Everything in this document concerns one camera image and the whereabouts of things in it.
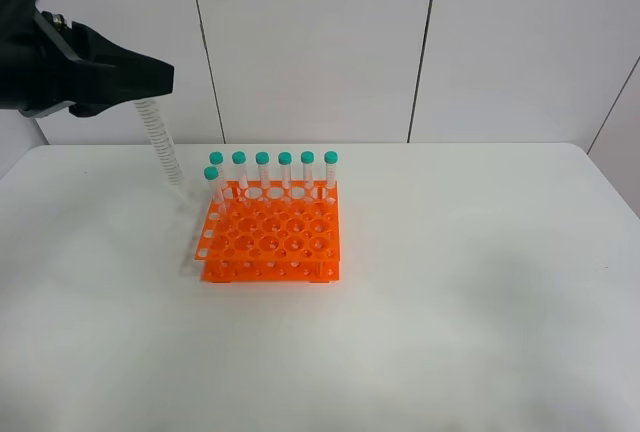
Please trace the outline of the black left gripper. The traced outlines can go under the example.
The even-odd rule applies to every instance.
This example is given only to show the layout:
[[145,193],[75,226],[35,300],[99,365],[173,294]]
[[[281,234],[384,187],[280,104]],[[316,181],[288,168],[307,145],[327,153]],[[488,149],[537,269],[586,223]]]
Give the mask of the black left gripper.
[[[54,48],[34,21],[38,15],[80,56],[106,70],[112,85],[107,86],[105,103],[71,102],[48,90],[48,66],[55,59],[47,56]],[[67,22],[61,14],[33,9],[18,21],[13,33],[1,40],[1,109],[16,110],[27,119],[42,118],[68,109],[77,118],[92,118],[131,100],[171,94],[175,68],[162,60],[125,49],[78,23]]]

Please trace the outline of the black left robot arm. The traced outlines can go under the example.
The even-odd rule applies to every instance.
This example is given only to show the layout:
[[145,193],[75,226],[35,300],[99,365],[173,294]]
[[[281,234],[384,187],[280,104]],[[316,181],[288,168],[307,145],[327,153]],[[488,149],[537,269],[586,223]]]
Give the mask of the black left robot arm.
[[67,109],[91,118],[116,105],[169,95],[175,69],[107,40],[37,0],[1,0],[1,108],[28,119]]

